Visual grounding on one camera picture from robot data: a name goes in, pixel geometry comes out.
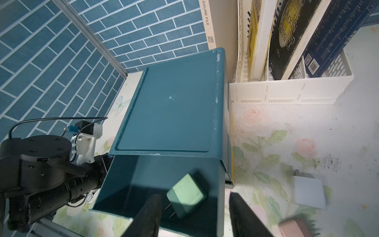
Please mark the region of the teal drawer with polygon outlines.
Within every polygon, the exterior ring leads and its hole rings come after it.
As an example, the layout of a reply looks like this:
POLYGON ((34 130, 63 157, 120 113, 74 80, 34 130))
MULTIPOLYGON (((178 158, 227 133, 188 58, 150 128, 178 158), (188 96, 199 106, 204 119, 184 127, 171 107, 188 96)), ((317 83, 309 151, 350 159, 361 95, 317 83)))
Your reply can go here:
POLYGON ((214 158, 116 155, 93 211, 125 219, 135 218, 152 195, 161 195, 161 227, 193 237, 224 235, 225 169, 214 158), (186 174, 206 198, 183 219, 167 198, 186 174))

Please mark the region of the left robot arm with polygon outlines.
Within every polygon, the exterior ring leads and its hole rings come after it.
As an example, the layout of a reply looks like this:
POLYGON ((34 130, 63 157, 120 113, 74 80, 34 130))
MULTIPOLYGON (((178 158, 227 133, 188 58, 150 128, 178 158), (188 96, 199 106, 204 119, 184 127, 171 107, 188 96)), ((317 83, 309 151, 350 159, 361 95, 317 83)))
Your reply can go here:
POLYGON ((63 206, 82 205, 102 187, 112 159, 95 155, 102 117, 77 117, 64 135, 8 138, 1 143, 1 227, 28 232, 63 206))

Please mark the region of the green plug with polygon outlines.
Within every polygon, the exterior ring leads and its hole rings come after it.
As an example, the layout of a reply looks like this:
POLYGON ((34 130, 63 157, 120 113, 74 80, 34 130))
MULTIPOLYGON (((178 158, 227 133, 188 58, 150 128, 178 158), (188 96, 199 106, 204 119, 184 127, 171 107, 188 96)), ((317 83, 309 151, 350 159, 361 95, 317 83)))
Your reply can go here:
POLYGON ((169 219, 173 216, 177 216, 179 219, 185 218, 207 198, 206 193, 190 174, 186 174, 179 180, 166 196, 170 204, 164 210, 166 211, 170 207, 174 209, 169 219))

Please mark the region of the teal drawer cabinet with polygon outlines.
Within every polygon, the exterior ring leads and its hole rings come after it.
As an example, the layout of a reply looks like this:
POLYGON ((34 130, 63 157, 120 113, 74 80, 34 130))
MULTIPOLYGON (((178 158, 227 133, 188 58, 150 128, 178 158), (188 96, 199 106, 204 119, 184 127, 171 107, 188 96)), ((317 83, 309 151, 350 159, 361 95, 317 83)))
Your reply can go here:
POLYGON ((137 85, 110 154, 216 159, 230 182, 230 108, 223 48, 149 66, 137 85))

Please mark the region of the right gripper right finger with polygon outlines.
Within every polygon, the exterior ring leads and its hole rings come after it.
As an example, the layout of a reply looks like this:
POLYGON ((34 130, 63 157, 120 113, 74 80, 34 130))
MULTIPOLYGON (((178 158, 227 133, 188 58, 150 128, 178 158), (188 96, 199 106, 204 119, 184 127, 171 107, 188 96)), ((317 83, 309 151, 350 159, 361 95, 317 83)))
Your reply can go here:
POLYGON ((234 237, 273 237, 239 193, 230 194, 229 210, 234 237))

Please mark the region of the pink plug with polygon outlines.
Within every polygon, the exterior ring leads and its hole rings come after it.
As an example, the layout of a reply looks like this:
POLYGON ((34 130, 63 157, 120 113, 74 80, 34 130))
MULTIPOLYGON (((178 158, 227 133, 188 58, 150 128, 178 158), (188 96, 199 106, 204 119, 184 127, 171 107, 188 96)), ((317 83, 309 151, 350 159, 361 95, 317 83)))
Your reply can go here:
POLYGON ((293 219, 278 225, 283 237, 312 237, 310 230, 302 219, 293 219))

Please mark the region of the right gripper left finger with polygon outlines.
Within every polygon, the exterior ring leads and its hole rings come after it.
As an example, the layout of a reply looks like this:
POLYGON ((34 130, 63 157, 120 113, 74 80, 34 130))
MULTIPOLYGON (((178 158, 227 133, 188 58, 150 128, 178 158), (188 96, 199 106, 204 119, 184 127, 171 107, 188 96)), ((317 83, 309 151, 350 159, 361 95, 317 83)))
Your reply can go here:
POLYGON ((162 216, 162 198, 155 194, 148 198, 122 237, 157 237, 162 216))

